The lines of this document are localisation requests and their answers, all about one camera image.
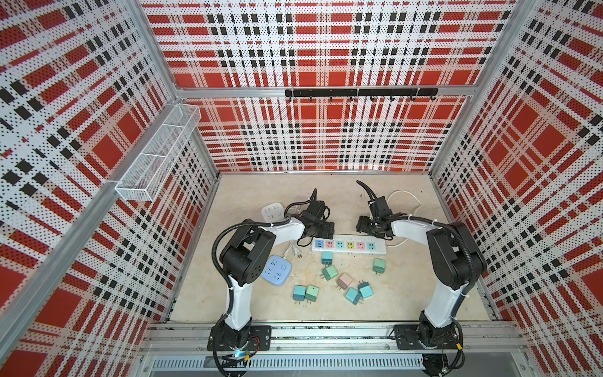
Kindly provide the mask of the long white power strip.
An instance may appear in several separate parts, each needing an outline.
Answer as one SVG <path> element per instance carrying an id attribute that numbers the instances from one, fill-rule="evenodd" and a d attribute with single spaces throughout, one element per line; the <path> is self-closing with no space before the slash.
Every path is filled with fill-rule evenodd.
<path id="1" fill-rule="evenodd" d="M 311 243 L 312 251 L 385 255 L 387 247 L 385 240 L 366 235 L 335 234 L 332 240 L 315 238 Z"/>

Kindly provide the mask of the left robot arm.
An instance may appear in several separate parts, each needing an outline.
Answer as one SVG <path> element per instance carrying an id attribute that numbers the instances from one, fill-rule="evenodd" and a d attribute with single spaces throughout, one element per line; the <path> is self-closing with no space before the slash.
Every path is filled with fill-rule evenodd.
<path id="1" fill-rule="evenodd" d="M 274 246 L 306 238 L 331 239 L 334 223 L 324 201 L 307 199 L 284 208 L 268 221 L 246 219 L 221 231 L 213 242 L 211 260 L 227 284 L 227 306 L 217 325 L 242 331 L 251 324 L 251 297 Z"/>

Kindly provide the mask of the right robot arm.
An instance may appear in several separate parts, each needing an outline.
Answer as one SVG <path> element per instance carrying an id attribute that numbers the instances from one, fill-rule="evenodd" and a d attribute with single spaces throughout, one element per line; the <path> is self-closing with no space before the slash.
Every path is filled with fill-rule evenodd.
<path id="1" fill-rule="evenodd" d="M 429 330 L 449 328 L 464 298 L 473 289 L 487 262 L 468 227 L 461 222 L 443 223 L 411 214 L 393 213 L 385 197 L 378 197 L 364 182 L 369 216 L 359 217 L 356 230 L 383 240 L 404 238 L 426 245 L 437 285 L 420 322 Z"/>

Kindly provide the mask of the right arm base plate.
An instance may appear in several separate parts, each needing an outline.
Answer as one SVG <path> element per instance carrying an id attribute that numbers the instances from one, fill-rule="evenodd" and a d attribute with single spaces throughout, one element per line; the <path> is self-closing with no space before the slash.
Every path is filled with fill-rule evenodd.
<path id="1" fill-rule="evenodd" d="M 454 325 L 433 328 L 429 323 L 395 325 L 394 340 L 399 350 L 456 350 L 459 342 Z"/>

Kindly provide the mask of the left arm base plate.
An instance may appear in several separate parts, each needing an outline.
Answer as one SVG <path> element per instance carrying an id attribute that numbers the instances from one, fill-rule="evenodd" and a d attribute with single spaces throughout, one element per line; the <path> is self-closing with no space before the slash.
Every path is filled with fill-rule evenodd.
<path id="1" fill-rule="evenodd" d="M 272 330 L 269 325 L 245 325 L 240 331 L 228 325 L 215 325 L 210 331 L 207 351 L 266 351 L 270 349 Z"/>

